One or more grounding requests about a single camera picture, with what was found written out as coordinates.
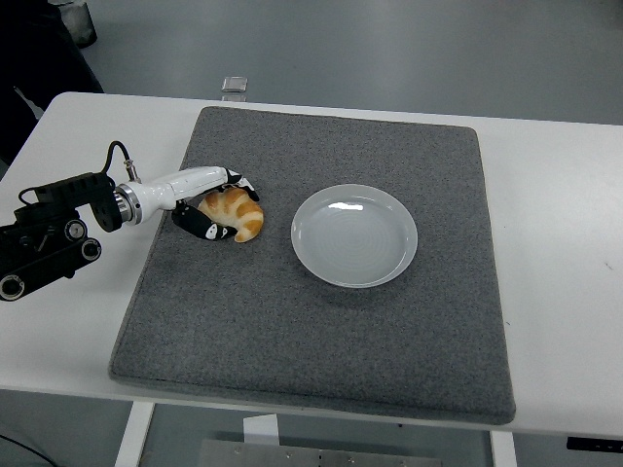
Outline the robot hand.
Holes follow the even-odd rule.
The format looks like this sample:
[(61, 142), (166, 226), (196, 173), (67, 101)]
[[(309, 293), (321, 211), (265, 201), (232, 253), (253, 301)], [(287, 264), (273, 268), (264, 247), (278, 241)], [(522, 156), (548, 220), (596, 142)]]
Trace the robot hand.
[(220, 166), (184, 169), (153, 182), (130, 181), (116, 189), (122, 219), (138, 225), (168, 211), (174, 225), (195, 237), (237, 243), (255, 238), (264, 211), (250, 183)]

